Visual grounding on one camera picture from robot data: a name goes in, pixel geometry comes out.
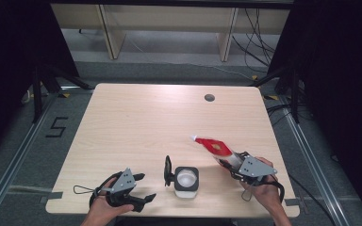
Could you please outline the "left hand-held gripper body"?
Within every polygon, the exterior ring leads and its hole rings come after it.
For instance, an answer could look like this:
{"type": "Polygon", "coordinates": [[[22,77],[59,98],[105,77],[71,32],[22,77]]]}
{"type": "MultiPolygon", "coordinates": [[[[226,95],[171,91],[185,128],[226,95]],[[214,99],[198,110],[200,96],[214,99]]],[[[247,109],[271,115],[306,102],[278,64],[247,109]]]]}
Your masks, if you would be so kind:
{"type": "Polygon", "coordinates": [[[138,197],[133,197],[130,192],[136,187],[137,181],[134,180],[130,168],[118,172],[114,175],[116,181],[111,183],[107,189],[106,199],[110,206],[118,207],[125,204],[132,204],[134,212],[141,212],[143,206],[136,206],[135,201],[138,197]]]}

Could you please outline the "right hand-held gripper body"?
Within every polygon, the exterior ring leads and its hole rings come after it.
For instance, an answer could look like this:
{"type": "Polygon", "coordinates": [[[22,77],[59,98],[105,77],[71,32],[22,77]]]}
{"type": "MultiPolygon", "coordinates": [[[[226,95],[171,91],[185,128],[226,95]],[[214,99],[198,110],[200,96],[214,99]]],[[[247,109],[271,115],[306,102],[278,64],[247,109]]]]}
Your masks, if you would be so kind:
{"type": "Polygon", "coordinates": [[[240,181],[251,186],[264,185],[267,176],[277,173],[277,170],[274,167],[265,164],[251,155],[247,156],[242,165],[236,170],[241,177],[240,181]]]}

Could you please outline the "red and white spouted pouch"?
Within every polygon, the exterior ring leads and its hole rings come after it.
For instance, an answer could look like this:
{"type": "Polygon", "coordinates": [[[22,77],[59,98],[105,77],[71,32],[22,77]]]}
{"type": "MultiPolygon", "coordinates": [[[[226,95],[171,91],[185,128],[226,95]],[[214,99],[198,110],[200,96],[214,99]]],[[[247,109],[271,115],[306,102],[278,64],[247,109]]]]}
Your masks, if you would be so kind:
{"type": "Polygon", "coordinates": [[[192,140],[204,146],[222,167],[238,169],[243,163],[243,160],[220,140],[198,136],[193,136],[192,140]]]}

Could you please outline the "clear jar with black lid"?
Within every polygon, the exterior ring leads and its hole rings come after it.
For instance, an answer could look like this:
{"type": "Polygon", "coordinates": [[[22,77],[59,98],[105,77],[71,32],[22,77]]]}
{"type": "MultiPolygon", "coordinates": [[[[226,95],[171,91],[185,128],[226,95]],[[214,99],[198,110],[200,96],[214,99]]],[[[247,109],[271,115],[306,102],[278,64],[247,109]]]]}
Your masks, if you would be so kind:
{"type": "Polygon", "coordinates": [[[175,196],[180,199],[194,199],[199,189],[199,170],[195,167],[177,167],[172,171],[172,161],[165,158],[165,186],[173,184],[175,196]]]}

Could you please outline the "person's right hand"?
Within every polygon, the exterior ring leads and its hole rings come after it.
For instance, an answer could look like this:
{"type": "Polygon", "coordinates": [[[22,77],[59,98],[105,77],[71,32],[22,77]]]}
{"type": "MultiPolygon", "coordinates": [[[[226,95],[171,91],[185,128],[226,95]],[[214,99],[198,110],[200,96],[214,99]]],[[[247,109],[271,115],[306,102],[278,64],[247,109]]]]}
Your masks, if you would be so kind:
{"type": "Polygon", "coordinates": [[[272,184],[277,182],[278,179],[274,175],[270,175],[265,178],[265,181],[267,184],[262,186],[250,186],[243,182],[240,182],[240,184],[245,190],[250,191],[256,200],[269,212],[272,219],[277,221],[285,214],[280,202],[278,188],[272,184]]]}

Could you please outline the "person's left hand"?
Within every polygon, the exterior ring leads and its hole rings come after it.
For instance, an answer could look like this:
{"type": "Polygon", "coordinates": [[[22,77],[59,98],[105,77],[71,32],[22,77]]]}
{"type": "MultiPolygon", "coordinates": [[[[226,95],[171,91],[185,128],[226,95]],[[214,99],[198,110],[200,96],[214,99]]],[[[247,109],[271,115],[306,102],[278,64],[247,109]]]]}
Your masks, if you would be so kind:
{"type": "Polygon", "coordinates": [[[125,204],[118,207],[110,206],[106,200],[106,192],[101,191],[93,200],[87,216],[96,216],[115,219],[117,216],[130,212],[134,209],[132,204],[125,204]]]}

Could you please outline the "black metal stand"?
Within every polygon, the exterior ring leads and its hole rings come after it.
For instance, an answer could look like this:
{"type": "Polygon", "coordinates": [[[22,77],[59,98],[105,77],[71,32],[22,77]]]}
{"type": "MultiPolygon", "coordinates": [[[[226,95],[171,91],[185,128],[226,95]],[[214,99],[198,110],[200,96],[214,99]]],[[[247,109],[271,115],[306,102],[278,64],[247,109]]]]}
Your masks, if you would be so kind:
{"type": "Polygon", "coordinates": [[[278,78],[278,82],[275,85],[275,92],[277,94],[284,95],[290,91],[290,104],[291,115],[296,123],[299,123],[298,118],[298,100],[299,100],[299,75],[292,66],[283,66],[272,72],[267,73],[261,79],[254,81],[251,87],[259,87],[265,83],[271,81],[274,78],[278,78]]]}
{"type": "Polygon", "coordinates": [[[59,93],[61,87],[57,81],[57,78],[61,77],[65,80],[77,85],[78,87],[86,90],[93,89],[93,86],[81,81],[77,76],[73,76],[70,73],[66,73],[58,67],[41,64],[37,65],[33,72],[32,88],[34,92],[34,119],[33,122],[37,122],[42,114],[42,94],[41,86],[45,86],[49,93],[59,93]]]}

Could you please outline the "grey flat floor strip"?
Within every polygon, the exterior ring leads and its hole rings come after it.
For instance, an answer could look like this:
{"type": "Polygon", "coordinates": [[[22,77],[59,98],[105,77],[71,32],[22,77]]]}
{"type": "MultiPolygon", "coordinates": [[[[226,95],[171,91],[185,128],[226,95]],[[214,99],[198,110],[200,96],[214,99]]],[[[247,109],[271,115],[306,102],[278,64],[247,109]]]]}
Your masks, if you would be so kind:
{"type": "Polygon", "coordinates": [[[42,195],[47,200],[61,199],[63,196],[62,192],[54,192],[51,188],[37,186],[9,186],[8,193],[42,195]]]}

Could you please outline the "black curtain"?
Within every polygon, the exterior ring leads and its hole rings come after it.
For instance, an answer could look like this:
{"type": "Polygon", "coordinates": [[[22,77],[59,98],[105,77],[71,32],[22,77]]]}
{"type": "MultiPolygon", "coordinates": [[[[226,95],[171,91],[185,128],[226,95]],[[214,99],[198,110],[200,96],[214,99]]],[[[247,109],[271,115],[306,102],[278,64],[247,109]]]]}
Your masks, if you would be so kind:
{"type": "Polygon", "coordinates": [[[362,0],[288,0],[270,68],[290,65],[362,201],[362,0]]]}
{"type": "Polygon", "coordinates": [[[0,0],[0,138],[36,69],[78,76],[49,0],[0,0]]]}

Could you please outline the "light wooden shelf unit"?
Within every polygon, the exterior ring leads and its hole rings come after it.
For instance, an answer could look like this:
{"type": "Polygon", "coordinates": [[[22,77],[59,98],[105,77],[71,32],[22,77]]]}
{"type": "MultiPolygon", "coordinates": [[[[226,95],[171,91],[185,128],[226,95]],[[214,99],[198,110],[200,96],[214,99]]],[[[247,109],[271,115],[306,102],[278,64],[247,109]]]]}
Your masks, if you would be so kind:
{"type": "Polygon", "coordinates": [[[249,18],[261,34],[282,33],[289,11],[259,8],[194,8],[53,4],[58,24],[70,29],[100,29],[108,56],[116,59],[128,30],[214,33],[221,61],[228,59],[231,36],[254,30],[242,20],[249,18]]]}

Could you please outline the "aluminium floor rail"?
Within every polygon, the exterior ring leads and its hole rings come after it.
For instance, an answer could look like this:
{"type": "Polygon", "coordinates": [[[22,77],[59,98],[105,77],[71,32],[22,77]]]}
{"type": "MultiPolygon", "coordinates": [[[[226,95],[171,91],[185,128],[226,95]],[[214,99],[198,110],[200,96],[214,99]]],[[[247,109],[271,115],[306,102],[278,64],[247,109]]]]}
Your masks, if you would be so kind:
{"type": "Polygon", "coordinates": [[[339,199],[337,198],[334,189],[331,187],[323,170],[321,169],[316,156],[313,154],[311,146],[309,145],[300,124],[296,121],[297,117],[292,114],[291,110],[284,109],[284,112],[288,125],[298,142],[306,164],[309,167],[320,194],[323,197],[324,203],[330,213],[331,219],[335,222],[336,226],[353,226],[339,199]]]}
{"type": "Polygon", "coordinates": [[[50,94],[46,98],[46,101],[42,107],[42,113],[38,116],[38,118],[35,119],[34,122],[30,124],[25,137],[22,139],[21,144],[16,149],[15,154],[12,156],[10,162],[5,168],[3,175],[0,177],[0,205],[5,198],[12,181],[25,161],[30,147],[34,142],[37,134],[41,130],[41,126],[46,119],[46,115],[57,97],[58,96],[56,94],[50,94]]]}

